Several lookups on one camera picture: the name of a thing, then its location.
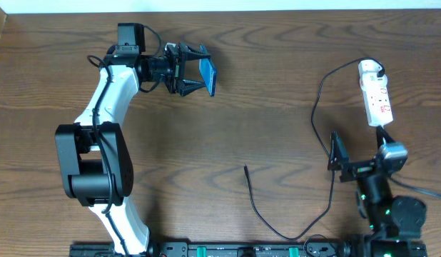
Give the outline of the blue Samsung Galaxy smartphone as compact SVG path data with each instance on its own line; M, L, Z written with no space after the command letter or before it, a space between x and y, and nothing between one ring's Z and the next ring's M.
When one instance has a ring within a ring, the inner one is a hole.
M212 59L201 59L199 61L199 71L209 95L214 97L216 90L217 69Z

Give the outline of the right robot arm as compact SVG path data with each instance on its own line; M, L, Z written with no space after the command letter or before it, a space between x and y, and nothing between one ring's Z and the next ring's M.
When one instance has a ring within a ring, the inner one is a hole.
M376 128L377 153L366 161L352 162L337 132L330 135L328 170L339 171L342 183L358 185L359 212L369 221L371 234L342 242L338 256L426 256L420 241L427 206L411 196L392 194L388 180L404 166L408 151L386 130Z

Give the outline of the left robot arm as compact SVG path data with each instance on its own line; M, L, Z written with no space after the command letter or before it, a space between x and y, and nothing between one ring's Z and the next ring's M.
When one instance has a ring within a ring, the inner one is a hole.
M98 86L82 114L55 133L63 188L69 198L89 208L106 227L110 243L73 243L70 256L160 256L157 242L140 219L131 197L133 164L122 133L133 97L142 83L165 84L187 96L207 88L213 96L216 68L204 45L160 43L147 55L139 23L119 23L118 41L103 58L89 55L99 71Z

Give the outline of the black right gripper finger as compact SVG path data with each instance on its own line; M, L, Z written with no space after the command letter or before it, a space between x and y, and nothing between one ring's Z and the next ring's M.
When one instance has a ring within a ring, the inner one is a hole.
M388 143L395 143L395 140L389 135L383 126L376 127L376 141L378 148Z
M339 171L342 166L350 161L345 145L336 131L330 134L329 170Z

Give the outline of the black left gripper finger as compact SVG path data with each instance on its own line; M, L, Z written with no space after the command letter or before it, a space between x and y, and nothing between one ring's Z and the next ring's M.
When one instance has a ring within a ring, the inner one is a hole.
M183 42L178 44L180 56L182 61L194 61L199 59L209 59L211 55L204 50L198 50L192 46L189 46Z
M194 80L178 80L178 93L181 96L187 96L190 93L205 87L206 85L201 81Z

